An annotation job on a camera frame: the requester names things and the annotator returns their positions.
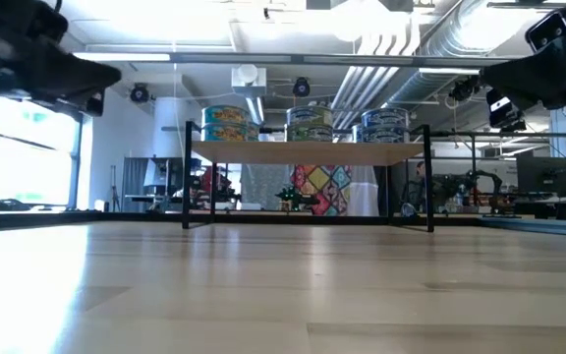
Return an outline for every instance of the floor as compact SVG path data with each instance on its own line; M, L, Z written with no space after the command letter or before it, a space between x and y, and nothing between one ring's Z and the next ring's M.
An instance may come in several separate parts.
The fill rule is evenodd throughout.
M566 236L103 222L0 232L0 353L566 353Z

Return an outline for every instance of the window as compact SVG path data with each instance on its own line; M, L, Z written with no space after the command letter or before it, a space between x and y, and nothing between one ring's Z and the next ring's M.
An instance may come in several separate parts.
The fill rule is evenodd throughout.
M0 200L71 205L79 128L70 116L0 98Z

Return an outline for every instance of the colorful patterned fabric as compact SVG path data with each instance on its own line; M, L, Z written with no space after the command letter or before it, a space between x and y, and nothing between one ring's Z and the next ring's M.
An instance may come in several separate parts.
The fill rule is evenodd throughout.
M301 194L315 195L313 214L344 216L351 197L351 166L297 165L290 179Z

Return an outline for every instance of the computer monitor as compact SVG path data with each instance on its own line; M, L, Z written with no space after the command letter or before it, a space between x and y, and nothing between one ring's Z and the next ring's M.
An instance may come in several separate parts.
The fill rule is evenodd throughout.
M566 196L566 158L517 156L519 191Z
M155 194L164 194L165 186L167 185L168 166L171 172L169 194L171 195L183 188L183 159L179 157L150 158L147 161L143 185L145 187L155 187Z

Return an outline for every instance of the tuna can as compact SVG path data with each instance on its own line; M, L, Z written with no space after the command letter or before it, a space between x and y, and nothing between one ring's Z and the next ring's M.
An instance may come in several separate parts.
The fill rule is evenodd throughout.
M356 124L353 126L353 143L363 143L364 137L362 132L364 131L364 125Z
M245 124L209 123L202 127L203 142L244 142Z
M379 125L392 125L407 127L408 111L403 108L379 108L362 114L362 123L365 127Z
M216 105L202 110L202 126L210 123L246 124L250 120L251 114L240 107Z
M288 142L332 142L333 127L324 124L297 124L286 126Z
M333 125L333 113L327 107L299 106L287 110L287 124Z
M404 127L382 125L364 128L362 136L365 143L403 143L405 132Z
M246 141L247 142L258 142L259 141L259 125L255 123L249 123L248 129L246 131Z

